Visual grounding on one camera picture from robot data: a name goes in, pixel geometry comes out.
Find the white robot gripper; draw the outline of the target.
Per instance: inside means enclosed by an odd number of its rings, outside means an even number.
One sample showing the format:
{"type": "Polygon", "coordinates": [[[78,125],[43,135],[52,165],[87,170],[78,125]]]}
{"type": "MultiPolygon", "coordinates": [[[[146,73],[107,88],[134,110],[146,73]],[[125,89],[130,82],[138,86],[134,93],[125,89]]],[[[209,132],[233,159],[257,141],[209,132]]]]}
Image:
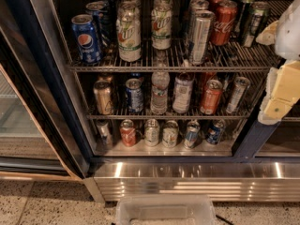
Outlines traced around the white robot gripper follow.
{"type": "Polygon", "coordinates": [[[263,29],[256,42],[275,43],[276,54],[288,60],[280,68],[270,68],[258,115],[260,123],[274,125],[300,99],[300,62],[293,61],[300,59],[300,0],[293,0],[278,21],[263,29]]]}

